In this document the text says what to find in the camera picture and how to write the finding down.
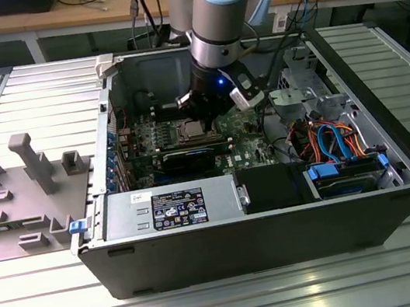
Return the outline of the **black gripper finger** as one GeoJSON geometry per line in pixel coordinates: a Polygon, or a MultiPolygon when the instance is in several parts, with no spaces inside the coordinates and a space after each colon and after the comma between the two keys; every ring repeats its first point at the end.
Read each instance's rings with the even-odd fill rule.
{"type": "Polygon", "coordinates": [[[188,118],[197,120],[203,118],[203,104],[193,90],[188,91],[186,94],[176,98],[176,106],[179,111],[186,115],[188,118]]]}
{"type": "Polygon", "coordinates": [[[212,130],[213,122],[220,116],[224,116],[235,106],[235,102],[228,96],[215,96],[206,98],[203,103],[203,115],[200,118],[203,131],[212,130]]]}

